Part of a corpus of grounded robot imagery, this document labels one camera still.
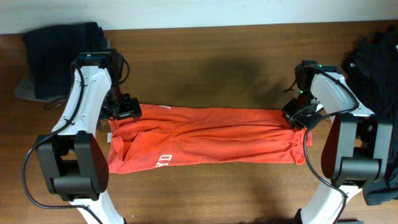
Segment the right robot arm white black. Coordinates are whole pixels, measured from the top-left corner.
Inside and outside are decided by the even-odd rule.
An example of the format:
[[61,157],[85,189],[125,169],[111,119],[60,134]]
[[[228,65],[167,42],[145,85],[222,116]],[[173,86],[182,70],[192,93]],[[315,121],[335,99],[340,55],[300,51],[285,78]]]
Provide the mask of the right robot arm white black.
[[304,142],[321,121],[330,119],[332,125],[322,151],[321,174],[304,155],[320,185],[292,223],[342,223],[347,203],[384,177],[393,124],[360,102],[337,66],[304,60],[294,73],[289,90],[298,96],[282,108],[288,125],[305,131]]

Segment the grey garment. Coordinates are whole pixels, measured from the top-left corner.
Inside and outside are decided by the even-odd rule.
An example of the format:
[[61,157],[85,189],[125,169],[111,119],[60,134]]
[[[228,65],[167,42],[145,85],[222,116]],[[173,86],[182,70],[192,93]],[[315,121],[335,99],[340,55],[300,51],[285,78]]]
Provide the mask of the grey garment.
[[17,98],[29,101],[50,102],[68,96],[73,77],[70,70],[72,59],[56,59],[54,62],[45,59],[41,72],[30,68],[27,75],[14,89]]

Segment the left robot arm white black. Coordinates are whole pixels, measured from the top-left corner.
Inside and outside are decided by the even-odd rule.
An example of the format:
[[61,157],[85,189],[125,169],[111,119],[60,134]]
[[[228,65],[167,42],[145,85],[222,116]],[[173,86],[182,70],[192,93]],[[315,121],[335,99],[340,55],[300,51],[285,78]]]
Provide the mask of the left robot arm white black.
[[101,119],[137,120],[137,98],[121,93],[128,64],[116,49],[82,52],[72,62],[73,85],[62,117],[49,135],[37,138],[37,153],[51,194],[76,208],[87,223],[125,223],[107,192],[109,168],[95,132]]

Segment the navy blue garment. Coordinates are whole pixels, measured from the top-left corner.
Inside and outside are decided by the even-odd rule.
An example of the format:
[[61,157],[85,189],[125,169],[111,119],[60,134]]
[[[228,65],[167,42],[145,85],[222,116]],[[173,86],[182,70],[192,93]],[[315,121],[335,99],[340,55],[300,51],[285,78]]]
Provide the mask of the navy blue garment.
[[31,30],[22,40],[38,100],[67,96],[72,86],[70,64],[82,52],[106,47],[103,29],[96,22]]

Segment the orange red printed t-shirt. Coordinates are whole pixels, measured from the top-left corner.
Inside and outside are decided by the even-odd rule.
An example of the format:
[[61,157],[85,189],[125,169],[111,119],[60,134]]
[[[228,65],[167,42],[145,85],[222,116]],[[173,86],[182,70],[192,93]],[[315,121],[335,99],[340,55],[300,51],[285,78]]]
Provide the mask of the orange red printed t-shirt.
[[141,105],[134,121],[110,121],[109,171],[128,174],[167,166],[230,162],[305,163],[304,130],[280,110]]

